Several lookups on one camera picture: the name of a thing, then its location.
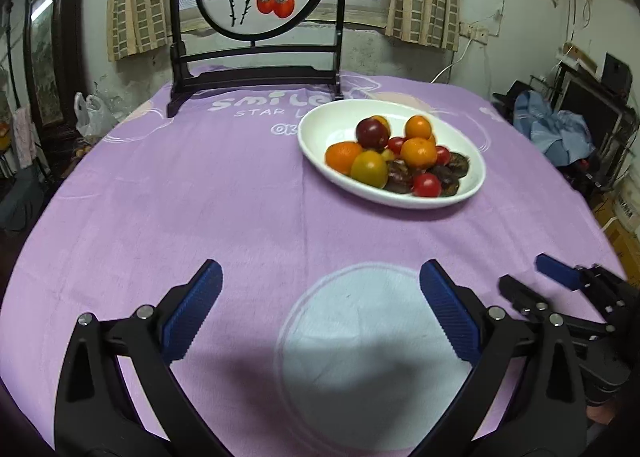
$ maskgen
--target wooden cabinet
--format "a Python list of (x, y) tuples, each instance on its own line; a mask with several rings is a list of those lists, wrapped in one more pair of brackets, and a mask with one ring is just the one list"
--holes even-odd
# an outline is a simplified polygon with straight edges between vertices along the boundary
[(26, 0), (24, 68), (31, 117), (52, 172), (68, 166), (79, 137), (74, 95), (86, 94), (82, 0)]

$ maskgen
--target cardboard box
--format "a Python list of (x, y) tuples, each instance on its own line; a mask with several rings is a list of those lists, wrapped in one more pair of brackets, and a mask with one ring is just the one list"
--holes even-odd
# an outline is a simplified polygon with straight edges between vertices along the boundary
[(594, 209), (594, 215), (600, 226), (607, 226), (604, 234), (616, 252), (616, 256), (631, 285), (640, 287), (640, 242), (618, 222), (612, 209), (612, 199)]

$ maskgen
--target blue gripper pad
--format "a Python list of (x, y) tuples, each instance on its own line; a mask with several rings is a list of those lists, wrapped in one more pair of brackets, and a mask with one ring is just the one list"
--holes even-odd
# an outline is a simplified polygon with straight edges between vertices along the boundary
[(549, 257), (549, 255), (541, 253), (536, 257), (536, 269), (543, 275), (564, 285), (567, 289), (577, 291), (582, 288), (578, 270)]
[(187, 354), (222, 291), (222, 267), (209, 260), (188, 285), (191, 289), (162, 328), (162, 359), (167, 364), (181, 360)]
[(452, 288), (455, 285), (431, 260), (420, 269), (420, 289), (458, 358), (472, 365), (480, 359), (480, 332)]

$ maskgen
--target blue cloth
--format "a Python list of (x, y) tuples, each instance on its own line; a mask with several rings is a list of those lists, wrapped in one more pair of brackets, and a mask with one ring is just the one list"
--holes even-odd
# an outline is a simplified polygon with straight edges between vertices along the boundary
[(554, 166), (588, 158), (595, 150), (591, 134), (579, 114), (554, 111), (535, 91), (516, 99), (513, 126), (527, 136)]

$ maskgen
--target white circle print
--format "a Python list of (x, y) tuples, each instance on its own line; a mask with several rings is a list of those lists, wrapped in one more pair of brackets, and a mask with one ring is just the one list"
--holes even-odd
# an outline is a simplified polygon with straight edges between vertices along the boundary
[(415, 447), (471, 369), (422, 296), (416, 271), (384, 263), (316, 283), (291, 311), (274, 363), (296, 435), (323, 454)]

